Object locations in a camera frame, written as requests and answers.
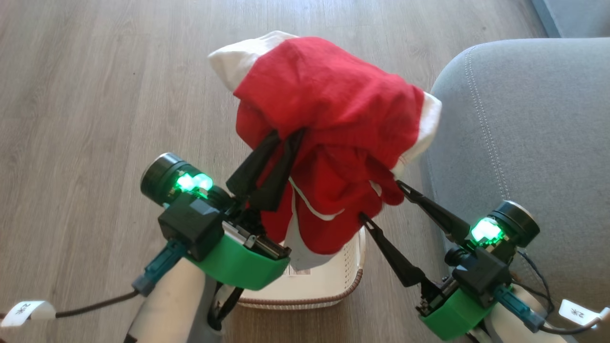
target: laundry basket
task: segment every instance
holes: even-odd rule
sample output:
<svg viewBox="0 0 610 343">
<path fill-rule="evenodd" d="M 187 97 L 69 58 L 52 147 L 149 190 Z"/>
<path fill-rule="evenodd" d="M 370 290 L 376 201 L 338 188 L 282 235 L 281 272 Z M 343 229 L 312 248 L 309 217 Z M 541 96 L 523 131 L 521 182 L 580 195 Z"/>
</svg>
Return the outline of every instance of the laundry basket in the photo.
<svg viewBox="0 0 610 343">
<path fill-rule="evenodd" d="M 329 262 L 308 270 L 290 266 L 260 291 L 243 291 L 239 304 L 260 309 L 312 309 L 332 306 L 351 294 L 362 278 L 365 229 L 361 228 Z"/>
</svg>

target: cable connector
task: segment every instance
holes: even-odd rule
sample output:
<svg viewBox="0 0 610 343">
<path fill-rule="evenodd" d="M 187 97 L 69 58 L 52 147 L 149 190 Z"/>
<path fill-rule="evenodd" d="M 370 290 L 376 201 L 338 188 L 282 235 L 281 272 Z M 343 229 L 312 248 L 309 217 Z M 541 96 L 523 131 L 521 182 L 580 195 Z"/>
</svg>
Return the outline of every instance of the cable connector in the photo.
<svg viewBox="0 0 610 343">
<path fill-rule="evenodd" d="M 532 311 L 521 299 L 517 298 L 510 289 L 500 285 L 493 292 L 493 297 L 498 300 L 507 310 L 512 312 L 519 318 L 525 326 L 537 333 L 540 327 L 544 325 L 544 318 L 538 313 Z"/>
<path fill-rule="evenodd" d="M 142 296 L 147 297 L 157 282 L 187 254 L 184 244 L 177 240 L 169 240 L 165 248 L 144 268 L 144 274 L 138 276 L 131 286 Z"/>
</svg>

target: basket rim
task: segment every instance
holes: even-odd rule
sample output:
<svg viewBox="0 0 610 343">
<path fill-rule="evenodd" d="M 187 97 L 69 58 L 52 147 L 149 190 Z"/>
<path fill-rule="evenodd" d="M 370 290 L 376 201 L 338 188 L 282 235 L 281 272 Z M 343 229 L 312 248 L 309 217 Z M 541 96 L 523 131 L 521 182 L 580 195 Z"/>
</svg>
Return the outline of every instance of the basket rim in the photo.
<svg viewBox="0 0 610 343">
<path fill-rule="evenodd" d="M 254 299 L 254 298 L 240 298 L 239 303 L 249 305 L 270 305 L 270 306 L 294 306 L 294 305 L 313 305 L 320 303 L 329 303 L 332 301 L 338 301 L 349 294 L 352 294 L 356 290 L 356 287 L 360 284 L 362 279 L 362 268 L 358 268 L 356 277 L 351 283 L 350 287 L 340 294 L 333 295 L 332 297 L 313 298 L 313 299 L 301 299 L 301 300 L 269 300 L 269 299 Z"/>
</svg>

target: red cloth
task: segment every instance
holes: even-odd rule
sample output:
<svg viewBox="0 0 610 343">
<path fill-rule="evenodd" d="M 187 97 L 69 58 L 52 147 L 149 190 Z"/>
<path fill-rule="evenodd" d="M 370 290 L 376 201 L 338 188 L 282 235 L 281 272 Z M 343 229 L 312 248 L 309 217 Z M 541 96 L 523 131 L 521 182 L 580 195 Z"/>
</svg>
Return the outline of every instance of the red cloth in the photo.
<svg viewBox="0 0 610 343">
<path fill-rule="evenodd" d="M 417 141 L 421 89 L 331 42 L 303 37 L 261 56 L 234 95 L 241 99 L 237 133 L 252 148 L 272 129 L 285 139 L 306 128 L 292 179 L 319 213 L 343 211 L 324 221 L 295 194 L 301 237 L 314 253 L 337 253 L 361 227 L 361 211 L 374 217 L 382 203 L 402 202 L 389 170 Z M 381 186 L 380 197 L 370 181 Z M 287 186 L 278 212 L 262 214 L 277 242 L 292 216 L 292 192 Z"/>
</svg>

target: gray fabric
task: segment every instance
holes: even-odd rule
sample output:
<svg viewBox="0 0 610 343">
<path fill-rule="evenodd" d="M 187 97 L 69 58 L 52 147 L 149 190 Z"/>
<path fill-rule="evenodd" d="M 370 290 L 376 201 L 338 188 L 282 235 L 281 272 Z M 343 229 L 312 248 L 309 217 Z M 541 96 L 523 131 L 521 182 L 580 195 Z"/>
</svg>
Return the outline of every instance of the gray fabric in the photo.
<svg viewBox="0 0 610 343">
<path fill-rule="evenodd" d="M 532 0 L 549 37 L 610 37 L 610 0 Z"/>
<path fill-rule="evenodd" d="M 610 38 L 509 40 L 470 48 L 441 72 L 428 150 L 434 198 L 470 223 L 501 200 L 541 233 L 527 249 L 558 305 L 610 305 Z M 542 289 L 521 258 L 513 268 Z M 558 327 L 570 324 L 551 317 Z M 610 342 L 610 328 L 602 333 Z M 592 334 L 581 342 L 601 342 Z"/>
</svg>

